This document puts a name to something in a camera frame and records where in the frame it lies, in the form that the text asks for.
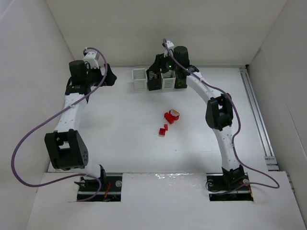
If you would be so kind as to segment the long red lego brick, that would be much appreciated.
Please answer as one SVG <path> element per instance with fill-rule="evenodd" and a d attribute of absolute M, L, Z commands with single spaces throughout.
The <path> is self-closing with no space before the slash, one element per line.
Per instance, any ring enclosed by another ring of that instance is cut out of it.
<path fill-rule="evenodd" d="M 164 118 L 167 120 L 169 124 L 173 124 L 175 121 L 170 113 L 165 113 Z"/>

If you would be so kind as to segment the red flower lego piece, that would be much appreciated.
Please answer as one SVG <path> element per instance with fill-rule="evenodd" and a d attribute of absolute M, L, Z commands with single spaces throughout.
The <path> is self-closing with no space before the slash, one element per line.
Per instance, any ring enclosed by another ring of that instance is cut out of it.
<path fill-rule="evenodd" d="M 174 109 L 169 110 L 169 114 L 174 120 L 179 120 L 180 113 Z"/>

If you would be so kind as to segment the red square lego brick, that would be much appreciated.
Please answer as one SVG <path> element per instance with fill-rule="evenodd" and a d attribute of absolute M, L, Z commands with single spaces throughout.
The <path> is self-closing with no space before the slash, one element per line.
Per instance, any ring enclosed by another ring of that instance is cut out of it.
<path fill-rule="evenodd" d="M 165 128 L 160 128 L 159 129 L 159 135 L 160 136 L 165 136 L 165 133 L 166 133 L 166 129 Z"/>

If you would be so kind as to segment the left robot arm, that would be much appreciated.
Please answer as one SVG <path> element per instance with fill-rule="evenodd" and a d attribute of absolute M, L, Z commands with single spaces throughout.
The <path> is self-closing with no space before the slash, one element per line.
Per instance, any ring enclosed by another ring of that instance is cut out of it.
<path fill-rule="evenodd" d="M 100 178 L 102 165 L 89 159 L 89 151 L 78 128 L 89 99 L 84 98 L 93 87 L 113 86 L 117 77 L 110 65 L 105 64 L 106 74 L 100 68 L 92 68 L 83 60 L 69 63 L 71 77 L 65 91 L 65 112 L 61 114 L 54 131 L 44 137 L 45 145 L 54 169 L 83 173 Z"/>

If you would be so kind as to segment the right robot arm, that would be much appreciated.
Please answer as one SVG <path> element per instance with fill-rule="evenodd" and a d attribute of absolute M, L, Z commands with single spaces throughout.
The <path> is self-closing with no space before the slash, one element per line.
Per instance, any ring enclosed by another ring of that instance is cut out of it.
<path fill-rule="evenodd" d="M 234 114 L 231 96 L 208 86 L 208 82 L 199 69 L 190 64 L 186 47 L 177 46 L 170 52 L 171 56 L 167 51 L 157 54 L 148 72 L 153 74 L 156 80 L 163 74 L 174 74 L 176 82 L 192 88 L 204 100 L 206 103 L 205 120 L 217 138 L 222 157 L 224 190 L 232 190 L 246 177 L 243 166 L 237 160 L 233 149 Z"/>

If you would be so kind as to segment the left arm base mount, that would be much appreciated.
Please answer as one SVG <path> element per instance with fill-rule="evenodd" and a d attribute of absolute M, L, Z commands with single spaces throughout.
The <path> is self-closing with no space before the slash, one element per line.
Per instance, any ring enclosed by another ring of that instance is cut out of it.
<path fill-rule="evenodd" d="M 94 196 L 99 188 L 99 183 L 94 179 L 84 179 L 83 177 L 78 185 L 77 201 L 86 202 L 120 202 L 122 189 L 122 173 L 107 173 L 106 181 L 102 183 L 101 189 Z"/>

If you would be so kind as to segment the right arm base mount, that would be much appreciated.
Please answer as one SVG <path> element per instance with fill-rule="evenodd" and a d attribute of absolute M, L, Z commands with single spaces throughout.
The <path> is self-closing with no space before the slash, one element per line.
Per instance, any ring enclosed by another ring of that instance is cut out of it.
<path fill-rule="evenodd" d="M 222 173 L 206 174 L 206 179 L 205 187 L 209 193 L 209 200 L 212 202 L 254 201 L 250 186 L 240 187 L 245 182 L 249 182 L 247 173 L 242 179 L 230 186 L 224 181 Z"/>

